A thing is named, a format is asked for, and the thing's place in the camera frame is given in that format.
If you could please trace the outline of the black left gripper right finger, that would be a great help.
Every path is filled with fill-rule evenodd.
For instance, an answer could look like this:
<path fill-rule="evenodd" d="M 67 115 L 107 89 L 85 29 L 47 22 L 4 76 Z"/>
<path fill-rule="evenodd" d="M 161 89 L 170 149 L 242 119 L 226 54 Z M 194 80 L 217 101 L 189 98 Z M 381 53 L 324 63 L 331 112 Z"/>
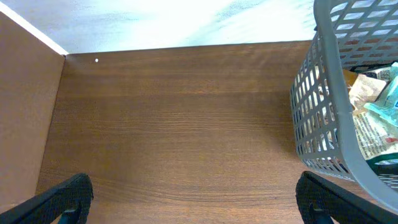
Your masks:
<path fill-rule="evenodd" d="M 298 210 L 305 224 L 397 223 L 397 215 L 352 194 L 310 171 L 296 188 Z"/>

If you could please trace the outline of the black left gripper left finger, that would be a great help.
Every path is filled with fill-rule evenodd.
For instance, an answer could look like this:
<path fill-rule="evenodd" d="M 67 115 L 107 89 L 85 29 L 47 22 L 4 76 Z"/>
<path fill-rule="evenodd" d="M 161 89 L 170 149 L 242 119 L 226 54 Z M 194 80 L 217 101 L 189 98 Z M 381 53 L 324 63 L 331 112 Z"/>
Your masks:
<path fill-rule="evenodd" d="M 80 173 L 1 214 L 1 223 L 85 224 L 94 199 L 87 174 Z"/>

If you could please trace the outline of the teal tissue pack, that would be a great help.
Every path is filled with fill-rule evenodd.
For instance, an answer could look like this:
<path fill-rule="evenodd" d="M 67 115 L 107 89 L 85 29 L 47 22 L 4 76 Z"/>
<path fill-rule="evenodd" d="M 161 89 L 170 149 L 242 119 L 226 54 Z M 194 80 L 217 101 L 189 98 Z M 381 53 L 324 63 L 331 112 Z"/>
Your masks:
<path fill-rule="evenodd" d="M 378 100 L 374 103 L 366 103 L 364 107 L 397 127 L 397 62 L 392 64 L 391 73 L 394 78 L 379 95 Z"/>

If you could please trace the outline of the beige brown snack pouch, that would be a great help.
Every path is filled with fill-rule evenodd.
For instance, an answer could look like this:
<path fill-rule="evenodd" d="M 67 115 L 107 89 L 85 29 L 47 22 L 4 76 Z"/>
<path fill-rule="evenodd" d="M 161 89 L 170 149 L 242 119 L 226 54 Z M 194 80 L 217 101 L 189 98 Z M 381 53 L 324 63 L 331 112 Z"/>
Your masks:
<path fill-rule="evenodd" d="M 366 103 L 373 103 L 385 87 L 395 79 L 397 73 L 392 67 L 382 67 L 365 72 L 343 70 L 348 89 L 349 101 L 355 113 L 364 108 Z"/>

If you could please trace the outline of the green coffee bean bag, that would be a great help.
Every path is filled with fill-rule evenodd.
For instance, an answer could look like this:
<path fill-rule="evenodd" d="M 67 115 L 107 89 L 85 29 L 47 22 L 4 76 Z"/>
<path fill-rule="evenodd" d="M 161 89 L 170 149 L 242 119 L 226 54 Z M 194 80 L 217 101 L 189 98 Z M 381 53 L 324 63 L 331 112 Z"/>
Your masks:
<path fill-rule="evenodd" d="M 361 110 L 353 113 L 359 150 L 372 169 L 397 166 L 397 127 L 378 114 Z"/>

